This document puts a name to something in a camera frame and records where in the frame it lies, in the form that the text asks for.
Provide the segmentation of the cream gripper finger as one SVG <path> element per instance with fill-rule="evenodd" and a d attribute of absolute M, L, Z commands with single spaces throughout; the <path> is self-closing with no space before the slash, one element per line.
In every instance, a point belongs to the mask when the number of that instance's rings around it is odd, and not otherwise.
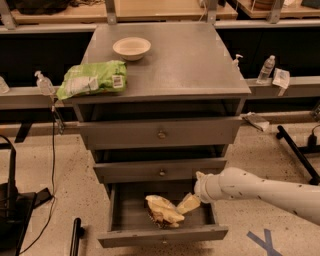
<path fill-rule="evenodd" d="M 191 209 L 196 209 L 200 206 L 201 200 L 194 194 L 188 193 L 182 202 L 189 201 L 192 203 L 192 208 Z"/>
<path fill-rule="evenodd" d="M 177 206 L 177 211 L 180 214 L 185 214 L 185 213 L 189 212 L 191 210 L 191 208 L 192 208 L 192 203 L 191 202 L 189 202 L 189 201 L 181 202 Z"/>

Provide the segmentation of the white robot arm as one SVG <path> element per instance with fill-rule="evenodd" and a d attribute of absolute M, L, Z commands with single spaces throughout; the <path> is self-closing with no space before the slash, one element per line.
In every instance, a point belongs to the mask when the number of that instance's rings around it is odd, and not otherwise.
<path fill-rule="evenodd" d="M 188 193 L 177 209 L 181 214 L 201 203 L 226 199 L 259 199 L 311 223 L 320 224 L 320 187 L 260 178 L 228 167 L 220 174 L 196 173 L 194 193 Z"/>

